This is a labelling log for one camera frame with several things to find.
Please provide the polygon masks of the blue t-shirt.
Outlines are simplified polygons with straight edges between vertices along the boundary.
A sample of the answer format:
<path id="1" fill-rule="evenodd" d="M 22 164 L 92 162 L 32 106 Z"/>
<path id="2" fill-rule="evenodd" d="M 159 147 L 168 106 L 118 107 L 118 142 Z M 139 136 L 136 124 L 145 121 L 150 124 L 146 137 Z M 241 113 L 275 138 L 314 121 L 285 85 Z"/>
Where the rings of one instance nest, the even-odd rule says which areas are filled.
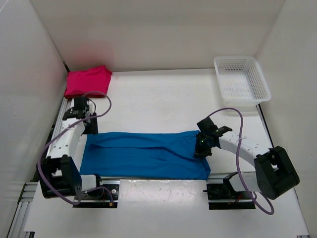
<path id="1" fill-rule="evenodd" d="M 81 175 L 206 180 L 206 158 L 195 158 L 196 130 L 180 133 L 107 132 L 88 135 Z"/>

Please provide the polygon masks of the pink t-shirt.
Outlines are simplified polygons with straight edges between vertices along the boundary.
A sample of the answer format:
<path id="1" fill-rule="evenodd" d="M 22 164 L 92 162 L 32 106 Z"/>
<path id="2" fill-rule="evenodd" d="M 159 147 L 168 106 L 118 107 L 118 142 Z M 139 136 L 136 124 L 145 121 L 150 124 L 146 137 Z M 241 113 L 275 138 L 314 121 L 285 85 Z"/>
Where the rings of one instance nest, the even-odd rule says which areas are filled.
<path id="1" fill-rule="evenodd" d="M 67 76 L 64 93 L 66 99 L 86 95 L 91 98 L 102 98 L 107 94 L 112 71 L 104 65 L 82 71 L 71 71 Z"/>

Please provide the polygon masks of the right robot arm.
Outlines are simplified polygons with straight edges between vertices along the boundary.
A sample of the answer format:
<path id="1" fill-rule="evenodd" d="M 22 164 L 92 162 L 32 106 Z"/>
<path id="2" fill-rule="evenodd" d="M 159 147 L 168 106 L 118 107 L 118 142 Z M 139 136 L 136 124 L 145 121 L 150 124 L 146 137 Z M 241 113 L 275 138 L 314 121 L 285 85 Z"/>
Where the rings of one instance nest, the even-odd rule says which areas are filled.
<path id="1" fill-rule="evenodd" d="M 220 196 L 234 198 L 240 192 L 260 192 L 275 200 L 297 186 L 300 178 L 286 152 L 280 146 L 268 148 L 241 138 L 227 126 L 217 127 L 210 118 L 197 123 L 196 158 L 206 158 L 212 148 L 229 151 L 248 162 L 254 172 L 233 172 L 217 187 Z"/>

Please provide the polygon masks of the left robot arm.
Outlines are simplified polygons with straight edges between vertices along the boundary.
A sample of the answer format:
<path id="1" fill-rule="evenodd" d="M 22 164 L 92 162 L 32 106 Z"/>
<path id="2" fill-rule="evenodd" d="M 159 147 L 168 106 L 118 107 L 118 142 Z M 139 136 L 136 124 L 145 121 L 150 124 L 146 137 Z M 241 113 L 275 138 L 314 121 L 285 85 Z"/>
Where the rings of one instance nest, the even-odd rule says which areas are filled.
<path id="1" fill-rule="evenodd" d="M 51 187 L 65 197 L 79 198 L 83 192 L 87 192 L 92 198 L 99 198 L 104 192 L 100 176 L 81 175 L 74 162 L 80 137 L 83 134 L 98 134 L 97 114 L 92 109 L 94 103 L 87 97 L 77 97 L 73 101 L 74 106 L 62 118 L 61 131 L 64 134 L 53 142 L 47 157 L 40 161 L 41 168 L 37 169 L 42 172 L 39 173 L 39 180 L 44 198 L 57 197 Z"/>

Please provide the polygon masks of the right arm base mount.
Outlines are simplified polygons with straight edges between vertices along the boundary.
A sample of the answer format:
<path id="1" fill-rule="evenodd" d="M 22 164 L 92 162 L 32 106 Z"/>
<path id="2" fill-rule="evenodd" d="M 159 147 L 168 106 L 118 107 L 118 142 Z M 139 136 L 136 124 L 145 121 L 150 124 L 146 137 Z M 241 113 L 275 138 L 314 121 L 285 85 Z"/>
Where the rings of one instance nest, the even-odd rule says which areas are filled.
<path id="1" fill-rule="evenodd" d="M 209 210 L 253 210 L 255 205 L 245 191 L 235 192 L 224 184 L 208 183 L 207 193 Z"/>

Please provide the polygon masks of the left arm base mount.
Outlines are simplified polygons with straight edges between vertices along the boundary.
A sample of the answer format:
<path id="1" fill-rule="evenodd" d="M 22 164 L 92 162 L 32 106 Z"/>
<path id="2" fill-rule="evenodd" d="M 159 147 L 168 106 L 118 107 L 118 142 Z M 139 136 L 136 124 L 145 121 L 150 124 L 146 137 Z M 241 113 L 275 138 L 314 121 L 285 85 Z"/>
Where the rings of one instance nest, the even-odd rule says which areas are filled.
<path id="1" fill-rule="evenodd" d="M 82 193 L 79 208 L 115 209 L 118 206 L 120 180 L 102 180 L 98 188 Z"/>

